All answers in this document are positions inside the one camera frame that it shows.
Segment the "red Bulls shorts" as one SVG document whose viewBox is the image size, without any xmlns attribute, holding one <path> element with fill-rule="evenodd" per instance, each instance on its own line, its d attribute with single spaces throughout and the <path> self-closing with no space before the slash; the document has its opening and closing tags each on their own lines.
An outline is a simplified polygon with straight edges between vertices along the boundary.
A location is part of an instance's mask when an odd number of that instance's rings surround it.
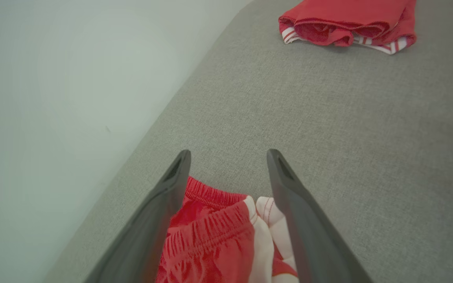
<svg viewBox="0 0 453 283">
<path fill-rule="evenodd" d="M 286 217 L 272 197 L 254 200 L 189 177 L 155 283 L 300 283 Z"/>
</svg>

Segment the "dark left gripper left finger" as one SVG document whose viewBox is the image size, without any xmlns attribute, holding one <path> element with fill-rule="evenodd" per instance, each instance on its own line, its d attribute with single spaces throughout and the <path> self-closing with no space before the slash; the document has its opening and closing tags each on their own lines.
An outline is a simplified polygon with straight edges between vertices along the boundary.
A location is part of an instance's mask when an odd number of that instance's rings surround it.
<svg viewBox="0 0 453 283">
<path fill-rule="evenodd" d="M 191 152 L 182 150 L 84 283 L 154 283 L 171 217 L 182 207 Z"/>
</svg>

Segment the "grey fabric sofa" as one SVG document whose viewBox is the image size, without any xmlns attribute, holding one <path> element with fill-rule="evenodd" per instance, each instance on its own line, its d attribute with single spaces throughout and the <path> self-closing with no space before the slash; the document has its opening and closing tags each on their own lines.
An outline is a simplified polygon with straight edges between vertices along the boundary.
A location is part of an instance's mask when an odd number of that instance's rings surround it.
<svg viewBox="0 0 453 283">
<path fill-rule="evenodd" d="M 46 275 L 83 283 L 181 150 L 214 188 L 271 195 L 282 152 L 376 283 L 453 283 L 453 0 L 417 0 L 417 42 L 284 44 L 301 0 L 233 18 L 112 179 Z"/>
</svg>

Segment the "red Bulls 23 jersey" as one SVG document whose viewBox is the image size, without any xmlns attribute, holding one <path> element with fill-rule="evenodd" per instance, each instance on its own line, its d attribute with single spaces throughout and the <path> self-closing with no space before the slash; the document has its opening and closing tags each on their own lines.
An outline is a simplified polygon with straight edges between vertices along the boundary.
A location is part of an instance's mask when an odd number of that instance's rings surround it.
<svg viewBox="0 0 453 283">
<path fill-rule="evenodd" d="M 278 19 L 284 43 L 359 44 L 395 54 L 412 46 L 416 0 L 302 0 Z"/>
</svg>

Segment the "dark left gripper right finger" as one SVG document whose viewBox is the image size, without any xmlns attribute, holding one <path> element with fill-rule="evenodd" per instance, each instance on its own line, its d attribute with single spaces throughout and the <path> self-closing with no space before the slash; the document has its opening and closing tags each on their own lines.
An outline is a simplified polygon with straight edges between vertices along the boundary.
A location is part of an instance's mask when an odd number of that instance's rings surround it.
<svg viewBox="0 0 453 283">
<path fill-rule="evenodd" d="M 373 283 L 281 152 L 267 151 L 270 184 L 287 223 L 300 283 Z"/>
</svg>

